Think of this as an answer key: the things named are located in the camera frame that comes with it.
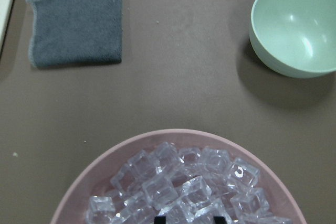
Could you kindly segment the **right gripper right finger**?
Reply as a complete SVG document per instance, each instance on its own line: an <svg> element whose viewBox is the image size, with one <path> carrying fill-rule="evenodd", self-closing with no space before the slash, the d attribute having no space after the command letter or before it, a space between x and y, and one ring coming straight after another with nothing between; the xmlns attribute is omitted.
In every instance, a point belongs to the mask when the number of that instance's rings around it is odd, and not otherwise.
<svg viewBox="0 0 336 224"><path fill-rule="evenodd" d="M214 224L226 224L226 219L223 216L214 216Z"/></svg>

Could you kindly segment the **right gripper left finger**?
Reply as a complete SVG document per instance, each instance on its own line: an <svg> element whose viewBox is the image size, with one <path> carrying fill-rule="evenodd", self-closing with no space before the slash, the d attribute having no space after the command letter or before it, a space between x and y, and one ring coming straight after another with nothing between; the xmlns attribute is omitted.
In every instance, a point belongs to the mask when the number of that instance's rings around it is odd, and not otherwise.
<svg viewBox="0 0 336 224"><path fill-rule="evenodd" d="M166 224L166 216L156 216L154 218L154 224Z"/></svg>

